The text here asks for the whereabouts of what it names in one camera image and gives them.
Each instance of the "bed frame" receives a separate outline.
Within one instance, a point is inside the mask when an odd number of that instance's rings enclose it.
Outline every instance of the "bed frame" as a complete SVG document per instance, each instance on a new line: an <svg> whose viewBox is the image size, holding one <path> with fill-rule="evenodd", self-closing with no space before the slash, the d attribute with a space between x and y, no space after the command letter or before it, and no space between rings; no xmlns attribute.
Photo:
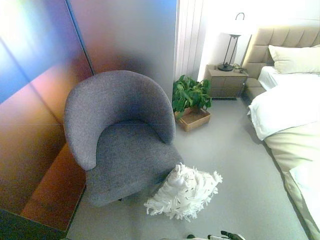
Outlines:
<svg viewBox="0 0 320 240"><path fill-rule="evenodd" d="M242 67L247 70L244 95L251 102L257 95L265 92L258 82L261 69L273 66L268 46L288 48L312 47L320 44L320 28L312 26L270 26L259 28L252 35L247 47Z"/></svg>

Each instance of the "armchair seat cushion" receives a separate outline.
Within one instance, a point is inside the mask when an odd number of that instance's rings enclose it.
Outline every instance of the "armchair seat cushion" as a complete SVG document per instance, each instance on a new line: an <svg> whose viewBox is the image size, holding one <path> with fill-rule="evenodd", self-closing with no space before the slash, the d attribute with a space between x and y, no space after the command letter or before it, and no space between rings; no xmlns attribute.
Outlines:
<svg viewBox="0 0 320 240"><path fill-rule="evenodd" d="M96 166L86 172L86 190L103 206L163 181L182 158L151 125L140 120L108 126L96 148Z"/></svg>

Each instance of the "beige blanket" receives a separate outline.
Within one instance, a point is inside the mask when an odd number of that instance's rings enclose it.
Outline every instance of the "beige blanket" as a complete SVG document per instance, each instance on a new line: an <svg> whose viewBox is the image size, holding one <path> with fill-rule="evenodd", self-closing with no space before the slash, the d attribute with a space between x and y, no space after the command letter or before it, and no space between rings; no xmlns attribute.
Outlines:
<svg viewBox="0 0 320 240"><path fill-rule="evenodd" d="M320 240L319 226L316 225L312 211L308 208L302 191L290 173L290 170L297 166L320 161L320 121L278 131L265 138L265 142L272 150L284 175L287 191L301 212L313 239Z"/></svg>

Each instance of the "white pillow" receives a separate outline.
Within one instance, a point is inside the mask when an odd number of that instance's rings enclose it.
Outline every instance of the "white pillow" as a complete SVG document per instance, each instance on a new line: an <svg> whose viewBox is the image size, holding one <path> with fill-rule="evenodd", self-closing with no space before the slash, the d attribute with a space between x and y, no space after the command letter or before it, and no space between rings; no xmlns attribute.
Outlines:
<svg viewBox="0 0 320 240"><path fill-rule="evenodd" d="M197 218L197 212L208 204L213 194L218 193L217 184L222 177L216 171L208 172L177 164L168 175L162 187L144 204L146 213L156 215L165 213L170 219Z"/></svg>
<svg viewBox="0 0 320 240"><path fill-rule="evenodd" d="M269 45L269 51L280 74L320 73L320 44L301 48Z"/></svg>

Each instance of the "lamp shade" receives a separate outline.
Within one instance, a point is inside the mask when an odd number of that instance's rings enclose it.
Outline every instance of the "lamp shade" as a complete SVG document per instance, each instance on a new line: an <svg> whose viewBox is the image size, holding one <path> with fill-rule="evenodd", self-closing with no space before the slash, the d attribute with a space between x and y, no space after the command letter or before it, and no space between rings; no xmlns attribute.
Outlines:
<svg viewBox="0 0 320 240"><path fill-rule="evenodd" d="M225 24L222 32L229 35L241 36L251 33L251 27L247 20L232 20Z"/></svg>

